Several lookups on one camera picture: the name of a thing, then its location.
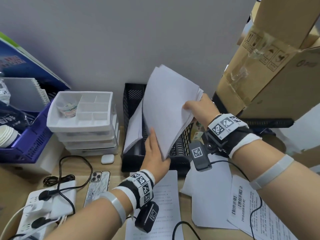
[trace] gray wall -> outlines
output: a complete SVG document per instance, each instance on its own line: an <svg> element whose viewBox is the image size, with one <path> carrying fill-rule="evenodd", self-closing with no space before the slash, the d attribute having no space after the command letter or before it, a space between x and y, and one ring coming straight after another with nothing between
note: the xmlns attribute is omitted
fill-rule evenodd
<svg viewBox="0 0 320 240"><path fill-rule="evenodd" d="M213 95L255 0L1 0L0 31L73 90L112 91L164 64Z"/></svg>

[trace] black plastic basket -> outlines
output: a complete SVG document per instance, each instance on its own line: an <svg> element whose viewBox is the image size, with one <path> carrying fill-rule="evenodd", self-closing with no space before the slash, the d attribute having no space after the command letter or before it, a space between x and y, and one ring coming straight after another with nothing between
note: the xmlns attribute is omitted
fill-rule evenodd
<svg viewBox="0 0 320 240"><path fill-rule="evenodd" d="M146 84L136 84L136 83L126 83L124 86L123 92L123 117L124 117L124 132L127 134L128 123L131 116L134 114L137 109L140 101L143 98L144 92L146 89ZM189 143L191 135L192 125L183 131L183 133L178 137L177 141L174 143L173 147L170 150L169 157L171 158L170 170L177 170L178 176L186 176L190 169L190 162L185 157L190 155L189 153ZM136 172L140 169L146 149L144 142L146 141L148 135L144 125L142 117L142 136L143 143L141 144L141 155L133 154L133 147L127 153L122 154L122 172Z"/></svg>

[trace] power strip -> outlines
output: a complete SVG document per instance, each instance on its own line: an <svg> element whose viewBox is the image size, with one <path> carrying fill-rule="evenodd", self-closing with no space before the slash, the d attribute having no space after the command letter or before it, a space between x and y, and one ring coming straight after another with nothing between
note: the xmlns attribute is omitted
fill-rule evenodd
<svg viewBox="0 0 320 240"><path fill-rule="evenodd" d="M76 181L69 181L62 183L60 189L65 189L68 187L74 187ZM23 214L20 220L17 234L27 234L28 232L34 230L31 227L32 222L38 219L39 217L45 217L46 219L51 218L60 218L64 215L72 214L72 207L70 204L61 197L61 195L55 195L51 197L48 201L39 200L38 196L41 192L46 190L56 190L57 187L45 188L37 191L33 191L29 194L26 201L26 206L33 204L31 207L26 207L23 210ZM76 190L70 189L62 192L70 201L75 204L76 201ZM50 232L56 228L57 224L51 224L38 232L34 233L33 236L38 240L44 239Z"/></svg>

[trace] person's right hand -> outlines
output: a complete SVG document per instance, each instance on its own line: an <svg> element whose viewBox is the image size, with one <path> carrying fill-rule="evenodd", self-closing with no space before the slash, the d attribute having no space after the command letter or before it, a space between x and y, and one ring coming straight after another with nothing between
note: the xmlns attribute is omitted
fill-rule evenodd
<svg viewBox="0 0 320 240"><path fill-rule="evenodd" d="M219 110L206 93L202 95L200 101L186 101L183 108L190 109L196 120L205 128L208 127L213 119L220 114Z"/></svg>

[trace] wooden tabletop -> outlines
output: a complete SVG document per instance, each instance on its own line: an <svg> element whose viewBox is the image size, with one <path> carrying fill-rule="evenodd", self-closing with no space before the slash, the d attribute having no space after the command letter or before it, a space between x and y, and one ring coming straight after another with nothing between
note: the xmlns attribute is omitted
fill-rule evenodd
<svg viewBox="0 0 320 240"><path fill-rule="evenodd" d="M109 190L118 186L118 184L129 176L128 173L121 172L121 152L124 144L124 128L120 127L120 141L118 155L114 158L113 164L101 164L101 156L88 156L86 159L90 162L94 171L110 171L110 185ZM77 185L81 185L86 182L90 176L90 169L81 159L68 158L62 164L62 176L67 174L74 174L77 181ZM58 165L54 169L52 175L59 175ZM180 190L184 184L184 179L178 179L178 189ZM75 209L76 211L83 208L83 204L86 198L88 186L77 191ZM214 240L252 240L252 238L240 230L230 229L217 229L217 228L205 228L196 227L191 220L191 197L185 194L179 193L179 204L181 220L189 222L195 229L197 234L202 240L214 239ZM197 237L194 235L192 230L185 224L182 225L183 236L185 240L195 240ZM126 224L124 224L116 233L113 240L124 240L126 234Z"/></svg>

